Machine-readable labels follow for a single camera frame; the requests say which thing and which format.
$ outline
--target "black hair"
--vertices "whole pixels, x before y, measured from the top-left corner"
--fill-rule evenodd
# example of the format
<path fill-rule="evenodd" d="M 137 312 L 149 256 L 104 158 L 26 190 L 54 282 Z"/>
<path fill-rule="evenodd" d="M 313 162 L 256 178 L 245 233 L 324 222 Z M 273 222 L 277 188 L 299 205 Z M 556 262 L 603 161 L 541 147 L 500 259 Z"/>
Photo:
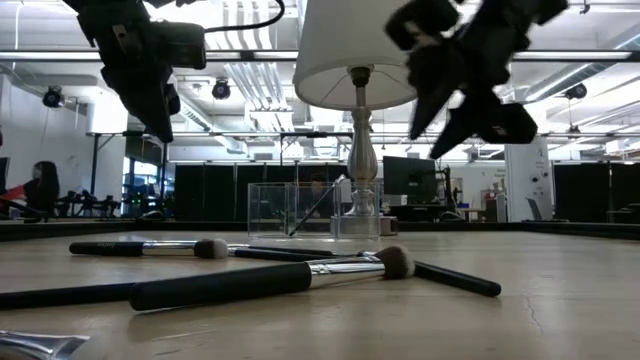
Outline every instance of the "black hair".
<path fill-rule="evenodd" d="M 57 199 L 60 195 L 60 182 L 56 164 L 51 161 L 40 161 L 34 167 L 40 170 L 38 188 L 46 194 L 47 198 Z"/>

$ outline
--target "clear acrylic box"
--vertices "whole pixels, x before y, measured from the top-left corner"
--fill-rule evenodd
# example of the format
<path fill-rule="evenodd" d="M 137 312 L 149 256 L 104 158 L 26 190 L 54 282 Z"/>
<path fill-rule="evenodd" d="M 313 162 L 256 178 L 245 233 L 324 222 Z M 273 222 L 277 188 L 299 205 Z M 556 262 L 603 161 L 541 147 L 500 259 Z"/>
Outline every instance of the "clear acrylic box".
<path fill-rule="evenodd" d="M 369 206 L 353 211 L 352 193 L 356 190 L 356 194 L 362 194 L 359 199 Z M 249 237 L 263 246 L 334 251 L 379 248 L 380 195 L 376 182 L 358 186 L 348 180 L 340 184 L 250 184 L 248 202 Z"/>

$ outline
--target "silver brush ferrule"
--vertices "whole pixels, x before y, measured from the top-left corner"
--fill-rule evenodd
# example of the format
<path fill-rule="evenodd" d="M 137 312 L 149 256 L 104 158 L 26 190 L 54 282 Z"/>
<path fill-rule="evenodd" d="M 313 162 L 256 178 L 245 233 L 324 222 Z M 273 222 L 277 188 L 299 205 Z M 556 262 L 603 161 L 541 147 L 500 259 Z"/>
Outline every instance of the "silver brush ferrule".
<path fill-rule="evenodd" d="M 143 255 L 193 256 L 195 241 L 146 241 L 142 245 Z"/>
<path fill-rule="evenodd" d="M 374 256 L 307 261 L 310 289 L 384 275 L 384 264 Z"/>
<path fill-rule="evenodd" d="M 249 244 L 227 244 L 227 249 L 231 250 L 231 249 L 246 249 L 248 248 L 250 245 Z"/>
<path fill-rule="evenodd" d="M 73 353 L 87 340 L 88 336 L 52 336 L 0 330 L 0 359 L 72 359 Z"/>

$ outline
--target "desk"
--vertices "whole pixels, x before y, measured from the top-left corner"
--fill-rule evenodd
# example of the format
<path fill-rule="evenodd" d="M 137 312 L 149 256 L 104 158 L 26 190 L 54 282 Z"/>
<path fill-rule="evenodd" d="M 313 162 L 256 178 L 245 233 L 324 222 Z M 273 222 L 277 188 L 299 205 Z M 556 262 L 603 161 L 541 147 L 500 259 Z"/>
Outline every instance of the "desk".
<path fill-rule="evenodd" d="M 270 263 L 71 256 L 74 241 L 246 233 L 134 232 L 0 243 L 2 291 L 171 278 Z M 353 249 L 352 242 L 272 242 Z M 516 232 L 403 233 L 383 243 L 502 284 L 484 298 L 422 279 L 140 314 L 126 302 L 0 312 L 0 329 L 95 336 L 100 359 L 637 359 L 640 244 Z"/>
<path fill-rule="evenodd" d="M 464 218 L 465 218 L 465 220 L 467 220 L 467 222 L 471 222 L 471 214 L 472 213 L 478 214 L 478 220 L 479 221 L 482 220 L 481 216 L 485 211 L 485 209 L 482 209 L 482 208 L 476 208 L 476 209 L 469 209 L 469 208 L 460 209 L 460 208 L 458 208 L 456 210 L 464 213 Z"/>

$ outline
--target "silver lamp stand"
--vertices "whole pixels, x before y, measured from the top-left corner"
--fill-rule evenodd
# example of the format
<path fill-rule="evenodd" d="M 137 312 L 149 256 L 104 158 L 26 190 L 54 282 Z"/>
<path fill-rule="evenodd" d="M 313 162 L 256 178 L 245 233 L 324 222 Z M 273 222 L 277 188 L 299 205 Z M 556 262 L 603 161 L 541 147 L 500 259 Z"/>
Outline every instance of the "silver lamp stand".
<path fill-rule="evenodd" d="M 367 108 L 366 86 L 372 66 L 354 67 L 349 69 L 351 81 L 356 88 L 356 109 L 351 112 L 353 117 L 353 143 L 347 163 L 349 177 L 354 182 L 352 194 L 353 207 L 340 217 L 332 217 L 334 234 L 364 235 L 377 231 L 379 235 L 396 235 L 397 219 L 378 214 L 371 183 L 378 174 L 378 161 L 371 143 L 370 124 L 371 111 Z M 375 221 L 379 219 L 379 228 L 375 229 Z"/>

